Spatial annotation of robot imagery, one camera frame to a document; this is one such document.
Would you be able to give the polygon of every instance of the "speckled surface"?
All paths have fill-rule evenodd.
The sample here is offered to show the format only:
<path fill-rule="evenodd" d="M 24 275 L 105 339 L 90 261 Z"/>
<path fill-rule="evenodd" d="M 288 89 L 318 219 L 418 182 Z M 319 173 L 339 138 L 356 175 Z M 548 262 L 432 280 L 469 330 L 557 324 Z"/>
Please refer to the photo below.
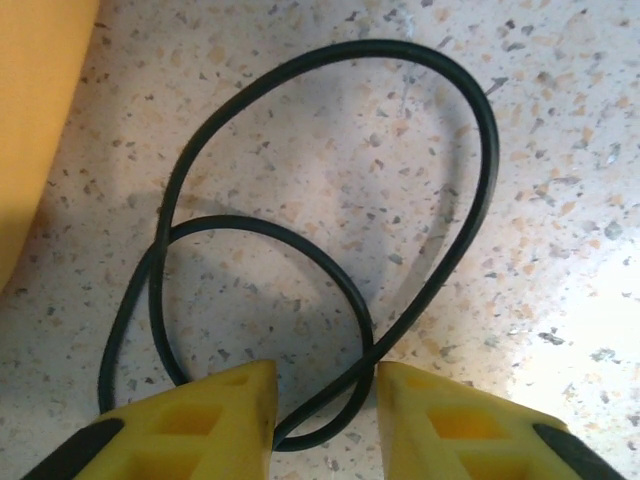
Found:
<path fill-rule="evenodd" d="M 459 61 L 488 92 L 502 141 L 480 236 L 391 357 L 557 415 L 640 478 L 640 3 L 231 4 L 103 2 L 0 298 L 3 478 L 97 414 L 101 350 L 190 134 L 274 64 L 375 37 Z M 304 234 L 362 288 L 380 336 L 459 228 L 477 166 L 470 111 L 442 78 L 359 61 L 238 117 L 190 174 L 178 217 L 241 212 Z M 339 292 L 281 245 L 203 234 L 172 249 L 168 270 L 169 330 L 196 376 L 275 358 L 287 411 L 358 356 Z M 144 302 L 130 330 L 120 402 L 169 387 Z M 330 443 L 274 455 L 272 478 L 381 479 L 374 402 Z"/>

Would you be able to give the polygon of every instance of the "black cable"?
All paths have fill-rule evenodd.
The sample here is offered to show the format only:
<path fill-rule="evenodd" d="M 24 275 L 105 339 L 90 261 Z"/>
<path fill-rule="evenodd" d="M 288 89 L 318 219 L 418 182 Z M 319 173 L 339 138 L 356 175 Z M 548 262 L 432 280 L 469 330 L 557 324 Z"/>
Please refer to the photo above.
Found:
<path fill-rule="evenodd" d="M 476 193 L 460 232 L 407 309 L 375 344 L 372 343 L 371 317 L 362 295 L 333 260 L 299 235 L 264 220 L 237 216 L 203 217 L 173 227 L 171 225 L 178 197 L 191 165 L 211 137 L 227 122 L 260 97 L 298 75 L 332 63 L 369 57 L 394 58 L 417 63 L 444 76 L 462 93 L 471 106 L 478 123 L 481 143 L 480 175 Z M 297 451 L 327 441 L 346 427 L 358 413 L 371 387 L 376 363 L 391 350 L 418 319 L 475 238 L 486 216 L 495 189 L 498 157 L 498 129 L 491 106 L 482 89 L 461 66 L 441 53 L 426 47 L 395 40 L 360 40 L 340 43 L 301 55 L 258 78 L 222 105 L 204 122 L 191 137 L 176 162 L 160 207 L 154 242 L 136 267 L 105 347 L 98 379 L 98 398 L 101 412 L 114 407 L 113 383 L 119 348 L 147 276 L 151 330 L 160 359 L 176 385 L 190 381 L 171 351 L 164 326 L 162 288 L 167 250 L 172 242 L 192 233 L 216 228 L 235 228 L 277 238 L 309 256 L 338 284 L 356 314 L 362 336 L 362 357 L 327 387 L 289 414 L 276 427 L 273 447 L 278 451 Z M 287 437 L 296 427 L 345 392 L 354 383 L 356 388 L 348 403 L 327 425 L 307 435 Z"/>

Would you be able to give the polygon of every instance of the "countertop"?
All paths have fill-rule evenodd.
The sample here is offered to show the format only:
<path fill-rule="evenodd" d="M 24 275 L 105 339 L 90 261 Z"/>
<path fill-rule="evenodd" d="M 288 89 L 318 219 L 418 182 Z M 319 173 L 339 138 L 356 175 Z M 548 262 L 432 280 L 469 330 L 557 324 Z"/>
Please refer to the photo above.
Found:
<path fill-rule="evenodd" d="M 0 298 L 3 478 L 97 415 L 102 348 L 189 136 L 274 65 L 355 38 L 451 56 L 486 90 L 501 134 L 480 235 L 390 358 L 556 415 L 640 478 L 633 0 L 105 0 L 40 212 Z M 362 289 L 379 337 L 460 227 L 478 150 L 469 108 L 433 72 L 335 65 L 220 132 L 177 216 L 251 214 L 300 232 Z M 202 234 L 172 247 L 166 277 L 168 328 L 195 376 L 274 358 L 286 412 L 359 356 L 335 286 L 275 242 Z M 118 401 L 169 387 L 143 301 Z M 374 406 L 321 447 L 275 454 L 272 478 L 381 479 Z"/>

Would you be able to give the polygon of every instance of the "orange object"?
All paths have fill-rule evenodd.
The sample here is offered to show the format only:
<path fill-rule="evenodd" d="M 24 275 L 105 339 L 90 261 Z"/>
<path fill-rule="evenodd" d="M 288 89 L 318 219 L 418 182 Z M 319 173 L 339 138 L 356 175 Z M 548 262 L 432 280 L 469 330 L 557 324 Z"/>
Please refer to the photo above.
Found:
<path fill-rule="evenodd" d="M 98 0 L 0 2 L 0 289 L 38 208 Z"/>

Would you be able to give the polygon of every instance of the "yellow plastic object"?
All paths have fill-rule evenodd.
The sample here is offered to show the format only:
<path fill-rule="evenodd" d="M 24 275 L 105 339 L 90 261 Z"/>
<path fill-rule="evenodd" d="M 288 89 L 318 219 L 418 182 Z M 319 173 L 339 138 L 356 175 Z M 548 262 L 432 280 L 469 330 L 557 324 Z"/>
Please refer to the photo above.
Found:
<path fill-rule="evenodd" d="M 386 480 L 580 480 L 538 437 L 557 418 L 395 362 L 378 366 Z"/>
<path fill-rule="evenodd" d="M 0 290 L 38 207 L 98 0 L 0 1 Z"/>
<path fill-rule="evenodd" d="M 76 480 L 265 480 L 277 395 L 264 360 L 113 410 L 124 428 Z"/>

